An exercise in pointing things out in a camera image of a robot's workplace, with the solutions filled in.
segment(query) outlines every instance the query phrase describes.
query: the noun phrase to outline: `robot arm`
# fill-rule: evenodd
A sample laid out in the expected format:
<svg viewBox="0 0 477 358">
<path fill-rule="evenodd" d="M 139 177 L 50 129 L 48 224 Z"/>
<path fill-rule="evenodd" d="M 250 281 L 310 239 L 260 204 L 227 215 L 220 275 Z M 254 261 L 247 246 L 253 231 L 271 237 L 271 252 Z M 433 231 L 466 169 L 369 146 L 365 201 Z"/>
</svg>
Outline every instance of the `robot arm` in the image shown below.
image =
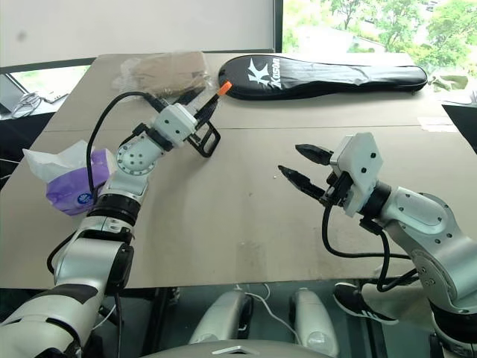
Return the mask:
<svg viewBox="0 0 477 358">
<path fill-rule="evenodd" d="M 313 186 L 304 176 L 297 182 L 296 172 L 280 167 L 283 174 L 325 207 L 359 213 L 385 230 L 416 266 L 443 346 L 477 357 L 477 242 L 461 232 L 449 206 L 433 195 L 379 182 L 382 159 L 370 133 L 346 136 L 336 152 L 313 145 L 297 150 L 332 167 L 329 188 Z"/>
<path fill-rule="evenodd" d="M 180 104 L 166 105 L 150 127 L 139 126 L 139 138 L 121 145 L 116 152 L 118 169 L 57 255 L 55 287 L 30 299 L 0 324 L 0 357 L 80 357 L 104 296 L 117 294 L 127 284 L 133 228 L 157 160 L 186 139 L 209 157 L 220 140 L 208 118 L 198 114 L 196 119 Z M 209 130 L 201 142 L 195 133 L 205 124 Z M 212 134 L 211 149 L 205 152 L 203 141 Z"/>
</svg>

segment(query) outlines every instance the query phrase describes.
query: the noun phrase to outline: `black sneaker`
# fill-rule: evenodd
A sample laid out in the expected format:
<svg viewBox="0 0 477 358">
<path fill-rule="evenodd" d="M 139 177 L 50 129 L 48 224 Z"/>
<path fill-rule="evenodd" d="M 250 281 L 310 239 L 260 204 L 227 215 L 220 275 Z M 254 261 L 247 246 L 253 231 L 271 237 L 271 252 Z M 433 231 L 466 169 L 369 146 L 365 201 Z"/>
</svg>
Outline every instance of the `black sneaker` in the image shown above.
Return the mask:
<svg viewBox="0 0 477 358">
<path fill-rule="evenodd" d="M 344 312 L 354 315 L 355 317 L 371 318 L 374 321 L 388 325 L 397 324 L 399 322 L 397 319 L 389 318 L 373 311 L 373 309 L 364 302 L 360 289 L 351 283 L 336 283 L 333 298 Z"/>
</svg>

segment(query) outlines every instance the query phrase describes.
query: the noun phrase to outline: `window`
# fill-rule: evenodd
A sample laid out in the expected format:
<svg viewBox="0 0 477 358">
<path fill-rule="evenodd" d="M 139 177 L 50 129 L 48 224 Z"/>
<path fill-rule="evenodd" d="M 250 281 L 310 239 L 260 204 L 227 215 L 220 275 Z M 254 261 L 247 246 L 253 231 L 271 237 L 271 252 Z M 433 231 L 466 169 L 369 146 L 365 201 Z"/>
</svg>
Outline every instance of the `window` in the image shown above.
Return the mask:
<svg viewBox="0 0 477 358">
<path fill-rule="evenodd" d="M 70 93 L 83 77 L 89 66 L 38 69 L 36 71 L 16 72 L 11 75 L 28 91 L 40 95 L 55 92 Z"/>
<path fill-rule="evenodd" d="M 284 0 L 283 52 L 405 52 L 432 89 L 477 87 L 476 0 Z"/>
</svg>

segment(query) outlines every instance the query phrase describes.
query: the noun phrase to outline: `beige tabletop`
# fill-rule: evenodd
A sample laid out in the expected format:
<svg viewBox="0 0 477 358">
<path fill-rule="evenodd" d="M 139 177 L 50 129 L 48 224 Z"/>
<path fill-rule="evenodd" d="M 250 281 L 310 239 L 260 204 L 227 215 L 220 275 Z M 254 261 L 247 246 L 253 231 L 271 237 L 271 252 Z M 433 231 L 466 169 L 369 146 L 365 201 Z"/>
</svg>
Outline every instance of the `beige tabletop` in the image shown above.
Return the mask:
<svg viewBox="0 0 477 358">
<path fill-rule="evenodd" d="M 211 68 L 218 68 L 226 56 L 232 57 L 208 55 Z M 96 120 L 91 118 L 115 95 L 108 87 L 112 76 L 102 80 L 98 68 L 117 71 L 114 66 L 124 59 L 122 55 L 100 57 L 32 149 L 54 153 L 87 139 Z M 379 259 L 346 260 L 327 253 L 320 238 L 322 207 L 298 192 L 277 169 L 278 164 L 298 169 L 324 185 L 329 168 L 301 157 L 294 145 L 307 142 L 333 149 L 344 135 L 357 131 L 375 135 L 385 161 L 383 181 L 440 196 L 454 210 L 462 230 L 477 237 L 475 195 L 470 187 L 477 179 L 477 157 L 471 147 L 459 133 L 421 128 L 419 118 L 445 116 L 425 94 L 391 97 L 328 95 L 262 104 L 224 98 L 213 117 L 222 135 L 214 155 L 203 159 L 188 145 L 174 149 L 151 175 L 136 225 L 128 287 L 373 275 Z M 89 106 L 87 98 L 96 100 Z M 75 112 L 82 104 L 83 111 Z M 387 106 L 394 106 L 393 110 L 386 110 Z M 114 150 L 136 122 L 145 120 L 145 107 L 130 102 L 111 113 L 109 127 L 100 132 L 96 147 Z M 45 259 L 75 229 L 81 216 L 71 218 L 55 210 L 44 191 L 44 184 L 22 161 L 1 192 L 1 287 L 52 286 Z M 350 219 L 339 209 L 333 213 L 329 235 L 342 251 L 382 250 L 377 236 L 362 230 L 358 218 Z M 394 243 L 391 247 L 401 252 Z M 399 274 L 409 267 L 393 260 L 391 272 Z"/>
</svg>

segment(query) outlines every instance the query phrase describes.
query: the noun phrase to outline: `white tissue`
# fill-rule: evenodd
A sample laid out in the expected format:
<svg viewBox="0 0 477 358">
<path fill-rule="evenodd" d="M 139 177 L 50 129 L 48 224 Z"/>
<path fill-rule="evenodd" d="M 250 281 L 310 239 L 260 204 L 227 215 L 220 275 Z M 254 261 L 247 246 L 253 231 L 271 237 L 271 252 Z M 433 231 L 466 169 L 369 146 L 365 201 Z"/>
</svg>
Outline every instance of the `white tissue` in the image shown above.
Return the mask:
<svg viewBox="0 0 477 358">
<path fill-rule="evenodd" d="M 45 183 L 49 183 L 72 170 L 85 167 L 86 147 L 87 143 L 80 140 L 58 154 L 28 149 L 23 149 L 23 154 L 27 158 L 31 172 Z"/>
</svg>

